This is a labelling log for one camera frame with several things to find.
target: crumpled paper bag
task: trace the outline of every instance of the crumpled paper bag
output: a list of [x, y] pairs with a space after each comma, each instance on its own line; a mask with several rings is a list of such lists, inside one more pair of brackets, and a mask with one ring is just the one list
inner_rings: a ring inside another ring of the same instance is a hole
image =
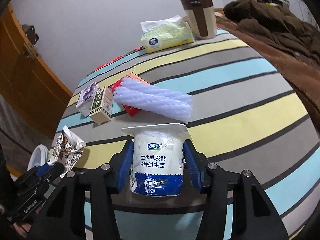
[[82, 156], [86, 142], [79, 136], [69, 130], [65, 125], [60, 133], [57, 142], [54, 146], [52, 156], [48, 164], [54, 165], [56, 162], [60, 162], [64, 166], [64, 173], [60, 175], [61, 178], [71, 171], [73, 166]]

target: brown blanket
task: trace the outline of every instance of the brown blanket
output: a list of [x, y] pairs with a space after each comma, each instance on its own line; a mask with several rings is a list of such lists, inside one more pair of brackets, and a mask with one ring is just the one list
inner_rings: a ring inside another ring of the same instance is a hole
[[297, 60], [276, 46], [261, 41], [260, 36], [243, 32], [230, 21], [216, 17], [217, 26], [243, 40], [267, 59], [289, 82], [307, 109], [314, 126], [320, 131], [320, 67]]
[[238, 23], [237, 30], [242, 33], [319, 67], [320, 32], [288, 9], [255, 0], [239, 0], [227, 4], [223, 11], [228, 19]]

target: travel mug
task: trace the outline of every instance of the travel mug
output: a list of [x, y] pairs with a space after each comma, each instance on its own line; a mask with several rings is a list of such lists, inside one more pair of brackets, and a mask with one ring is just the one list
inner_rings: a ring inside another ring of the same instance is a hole
[[197, 39], [211, 39], [217, 34], [212, 0], [180, 0]]

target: white wall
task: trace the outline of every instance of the white wall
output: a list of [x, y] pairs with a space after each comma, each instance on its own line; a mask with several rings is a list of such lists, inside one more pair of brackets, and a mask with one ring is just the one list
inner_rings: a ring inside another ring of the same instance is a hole
[[[213, 0], [216, 8], [222, 0]], [[97, 66], [141, 46], [140, 22], [184, 11], [180, 0], [12, 0], [21, 24], [34, 25], [39, 54], [74, 91]]]
[[302, 21], [308, 21], [308, 7], [301, 0], [288, 0], [290, 2], [290, 11]]

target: red package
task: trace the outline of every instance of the red package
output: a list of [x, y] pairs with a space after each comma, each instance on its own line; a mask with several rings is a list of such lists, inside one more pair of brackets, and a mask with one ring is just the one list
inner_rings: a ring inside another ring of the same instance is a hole
[[113, 62], [115, 62], [115, 61], [117, 61], [117, 60], [121, 59], [122, 57], [125, 57], [125, 56], [127, 56], [127, 55], [129, 55], [129, 54], [131, 54], [131, 53], [137, 52], [137, 51], [142, 50], [142, 49], [144, 49], [144, 47], [143, 47], [143, 46], [142, 46], [142, 47], [139, 47], [139, 48], [136, 48], [135, 50], [130, 51], [129, 53], [127, 53], [127, 54], [125, 54], [125, 55], [123, 55], [123, 56], [119, 56], [119, 57], [115, 58], [114, 60], [111, 60], [110, 62], [105, 63], [105, 64], [103, 64], [103, 65], [101, 65], [101, 66], [97, 67], [95, 71], [97, 71], [97, 70], [98, 70], [98, 69], [100, 69], [100, 68], [103, 68], [103, 67], [105, 67], [105, 66], [110, 65], [111, 63], [113, 63]]
[[[146, 85], [150, 85], [147, 81], [143, 80], [142, 78], [138, 77], [135, 73], [133, 72], [130, 72], [128, 73], [127, 75], [125, 75], [124, 77], [130, 77], [130, 78], [133, 78], [135, 80], [138, 80]], [[114, 83], [113, 85], [110, 86], [111, 90], [114, 91], [118, 86], [120, 86], [121, 82], [122, 82], [122, 79], [119, 79], [116, 83]], [[140, 109], [138, 108], [135, 108], [133, 106], [125, 106], [123, 105], [124, 109], [127, 111], [127, 113], [130, 115], [130, 116], [135, 116], [139, 111]]]

